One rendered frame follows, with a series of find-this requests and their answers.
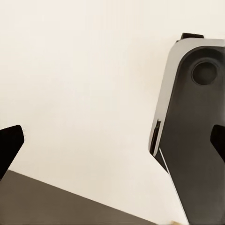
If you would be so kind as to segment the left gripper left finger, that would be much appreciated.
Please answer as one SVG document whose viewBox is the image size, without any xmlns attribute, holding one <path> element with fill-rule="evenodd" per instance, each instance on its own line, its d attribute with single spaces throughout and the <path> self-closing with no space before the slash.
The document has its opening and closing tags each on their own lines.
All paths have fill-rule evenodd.
<svg viewBox="0 0 225 225">
<path fill-rule="evenodd" d="M 23 143 L 24 135 L 20 125 L 0 130 L 0 180 L 10 167 Z"/>
</svg>

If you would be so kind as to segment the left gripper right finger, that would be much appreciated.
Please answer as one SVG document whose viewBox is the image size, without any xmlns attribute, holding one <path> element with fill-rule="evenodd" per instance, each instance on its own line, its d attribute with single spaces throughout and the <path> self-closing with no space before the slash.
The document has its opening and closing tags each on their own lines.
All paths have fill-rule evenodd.
<svg viewBox="0 0 225 225">
<path fill-rule="evenodd" d="M 225 127 L 218 124 L 214 125 L 210 141 L 225 162 Z"/>
</svg>

